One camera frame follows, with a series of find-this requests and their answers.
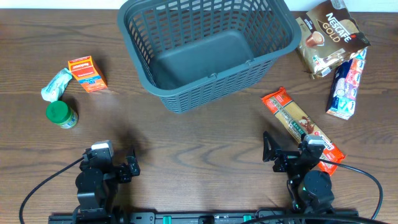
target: snack box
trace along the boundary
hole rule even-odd
[[[326,113],[343,119],[349,119],[354,115],[365,55],[366,49],[363,54],[344,62],[336,69]]]
[[[89,93],[107,88],[105,77],[91,56],[68,62],[69,71]]]

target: pasta package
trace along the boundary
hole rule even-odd
[[[340,163],[345,155],[337,146],[330,141],[326,134],[311,120],[311,118],[293,101],[286,93],[286,89],[281,87],[279,91],[262,98],[262,102],[275,115],[276,118],[285,126],[289,133],[301,141],[302,134],[314,134],[321,136],[325,141],[325,149],[321,159]],[[318,164],[322,171],[332,175],[337,166],[320,162]]]

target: crumpled tube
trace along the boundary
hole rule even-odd
[[[42,89],[43,100],[54,102],[57,101],[68,86],[68,82],[72,79],[72,74],[67,68],[62,69],[51,80],[51,82]]]

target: wooden table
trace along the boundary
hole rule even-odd
[[[129,146],[141,175],[121,186],[117,201],[166,211],[257,210],[289,207],[286,174],[262,162],[262,133],[296,143],[260,97],[285,86],[293,99],[348,157],[384,188],[378,219],[398,222],[398,14],[353,13],[372,43],[348,121],[325,114],[332,75],[311,80],[295,52],[280,58],[257,85],[185,114],[165,109],[137,77],[113,10],[0,11],[0,222],[18,223],[25,196],[78,159],[94,142],[113,141],[118,162]],[[72,80],[62,97],[80,119],[65,130],[47,120],[40,95],[67,61],[92,55],[109,89],[86,93]],[[24,211],[27,223],[78,205],[78,166],[45,184]],[[367,177],[339,168],[332,176],[336,208],[370,217],[378,191]]]

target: small orange box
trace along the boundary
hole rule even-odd
[[[108,87],[104,75],[91,56],[70,60],[68,65],[69,71],[88,93]]]

